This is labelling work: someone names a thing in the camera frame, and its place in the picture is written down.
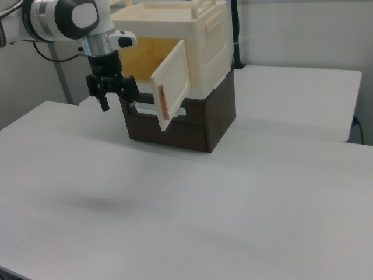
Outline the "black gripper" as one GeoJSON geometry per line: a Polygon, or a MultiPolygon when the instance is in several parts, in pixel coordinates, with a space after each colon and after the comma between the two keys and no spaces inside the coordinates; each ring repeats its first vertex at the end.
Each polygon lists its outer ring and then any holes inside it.
{"type": "Polygon", "coordinates": [[[128,106],[139,97],[139,89],[134,76],[122,76],[119,52],[100,57],[88,57],[91,74],[86,76],[89,94],[100,103],[103,112],[110,109],[106,98],[107,92],[120,93],[128,106]]]}

